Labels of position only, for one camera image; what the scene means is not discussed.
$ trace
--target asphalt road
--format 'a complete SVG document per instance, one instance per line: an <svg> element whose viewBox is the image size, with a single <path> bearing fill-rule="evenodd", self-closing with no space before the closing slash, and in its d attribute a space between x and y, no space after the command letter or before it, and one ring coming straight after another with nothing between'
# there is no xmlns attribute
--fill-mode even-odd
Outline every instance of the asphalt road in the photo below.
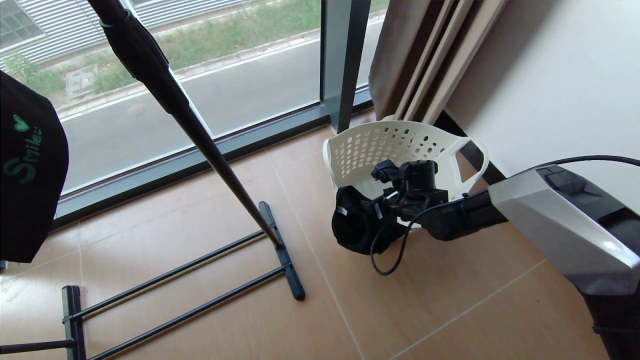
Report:
<svg viewBox="0 0 640 360"><path fill-rule="evenodd" d="M358 84L366 83L382 23L367 28ZM182 86L215 134L318 100L320 42L315 41L188 79ZM64 121L69 143L65 189L92 182L191 141L149 94Z"/></svg>

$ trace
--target tiled floor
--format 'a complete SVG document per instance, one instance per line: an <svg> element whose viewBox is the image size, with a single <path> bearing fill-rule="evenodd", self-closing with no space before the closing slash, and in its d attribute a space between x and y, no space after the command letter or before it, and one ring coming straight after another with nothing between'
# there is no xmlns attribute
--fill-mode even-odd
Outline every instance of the tiled floor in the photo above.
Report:
<svg viewBox="0 0 640 360"><path fill-rule="evenodd" d="M334 190L321 155L331 136L327 127L232 164L254 200L269 202L307 298L295 301L278 278L122 357L606 358L579 295L509 224L449 243L417 231L388 277L375 274L368 257L339 247L330 227ZM0 277L0 342L63 339L66 284L80 284L83 307L90 306L257 229L214 172L82 221L51 236L33 264L10 263ZM393 261L397 245L381 256L381 266ZM89 355L277 264L270 242L260 240L89 318Z"/></svg>

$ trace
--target white wall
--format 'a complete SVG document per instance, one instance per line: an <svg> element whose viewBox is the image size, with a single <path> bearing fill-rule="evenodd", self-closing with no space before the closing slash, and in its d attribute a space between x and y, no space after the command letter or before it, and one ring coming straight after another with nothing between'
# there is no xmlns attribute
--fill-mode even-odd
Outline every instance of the white wall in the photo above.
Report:
<svg viewBox="0 0 640 360"><path fill-rule="evenodd" d="M445 109L507 176L640 159L640 1L510 1ZM640 213L640 168L565 166Z"/></svg>

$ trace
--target beige curtain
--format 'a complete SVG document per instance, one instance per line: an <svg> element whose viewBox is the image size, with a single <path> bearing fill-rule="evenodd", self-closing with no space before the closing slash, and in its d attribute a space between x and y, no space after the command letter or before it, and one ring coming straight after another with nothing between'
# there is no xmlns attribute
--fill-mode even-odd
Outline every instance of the beige curtain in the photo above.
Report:
<svg viewBox="0 0 640 360"><path fill-rule="evenodd" d="M432 124L506 0L391 0L369 73L376 118Z"/></svg>

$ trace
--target manhole cover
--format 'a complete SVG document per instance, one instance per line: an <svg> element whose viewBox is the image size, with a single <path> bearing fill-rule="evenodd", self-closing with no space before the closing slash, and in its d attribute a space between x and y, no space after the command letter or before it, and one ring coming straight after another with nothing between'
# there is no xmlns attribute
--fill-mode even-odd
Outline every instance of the manhole cover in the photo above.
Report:
<svg viewBox="0 0 640 360"><path fill-rule="evenodd" d="M97 73L97 64L67 73L67 96L77 97L91 92L93 90L93 80Z"/></svg>

